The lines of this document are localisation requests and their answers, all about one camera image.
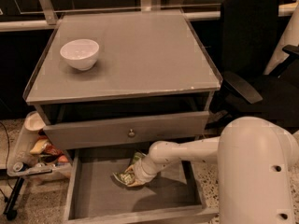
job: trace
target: granite floor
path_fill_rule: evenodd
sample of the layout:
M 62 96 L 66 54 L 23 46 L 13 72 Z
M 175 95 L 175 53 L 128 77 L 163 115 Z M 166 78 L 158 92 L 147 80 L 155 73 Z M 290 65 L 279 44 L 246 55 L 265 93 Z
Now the granite floor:
M 11 150 L 14 141 L 18 138 L 23 119 L 2 120 L 2 123 L 7 128 Z M 295 133 L 294 136 L 299 143 L 299 132 Z M 3 127 L 0 127 L 0 140 L 0 169 L 3 170 L 7 156 L 7 136 Z M 195 175 L 200 180 L 206 205 L 209 207 L 218 207 L 217 166 L 204 163 L 198 165 L 200 165 L 198 168 L 199 171 Z M 290 174 L 295 220 L 296 223 L 299 223 L 299 163 L 292 167 Z M 5 195 L 9 196 L 11 188 L 7 182 L 13 187 L 15 179 L 10 178 L 7 180 L 5 172 L 1 172 L 0 188 Z M 42 185 L 36 185 L 33 182 L 25 180 L 16 206 L 18 210 L 17 217 L 12 221 L 7 221 L 5 215 L 0 215 L 0 223 L 62 223 L 67 188 L 68 179 L 44 182 Z M 5 205 L 4 197 L 0 193 L 1 212 L 4 211 Z M 215 217 L 210 223 L 219 223 L 219 219 Z

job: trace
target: crumpled object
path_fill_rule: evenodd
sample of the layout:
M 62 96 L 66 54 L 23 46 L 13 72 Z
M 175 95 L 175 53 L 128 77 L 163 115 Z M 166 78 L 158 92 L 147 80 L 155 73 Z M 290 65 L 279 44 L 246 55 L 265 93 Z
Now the crumpled object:
M 144 185 L 144 183 L 141 183 L 140 181 L 135 179 L 134 173 L 134 164 L 144 157 L 146 157 L 144 153 L 136 152 L 131 159 L 128 168 L 123 173 L 113 173 L 115 179 L 129 188 Z

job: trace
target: chair seat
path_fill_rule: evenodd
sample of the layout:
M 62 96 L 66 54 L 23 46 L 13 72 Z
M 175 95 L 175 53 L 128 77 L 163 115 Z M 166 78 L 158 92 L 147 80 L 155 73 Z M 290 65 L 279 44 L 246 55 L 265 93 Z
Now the chair seat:
M 248 82 L 261 94 L 263 100 L 249 104 L 242 97 L 230 93 L 225 98 L 229 112 L 267 119 L 288 130 L 299 127 L 299 89 L 271 76 L 256 77 Z

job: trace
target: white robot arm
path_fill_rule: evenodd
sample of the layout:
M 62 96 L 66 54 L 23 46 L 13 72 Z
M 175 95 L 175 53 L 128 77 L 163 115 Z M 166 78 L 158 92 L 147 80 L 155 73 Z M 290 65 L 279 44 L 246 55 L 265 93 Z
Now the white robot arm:
M 231 122 L 220 137 L 184 144 L 159 141 L 134 165 L 139 183 L 177 161 L 217 163 L 221 224 L 293 224 L 288 168 L 299 147 L 282 128 L 258 118 Z

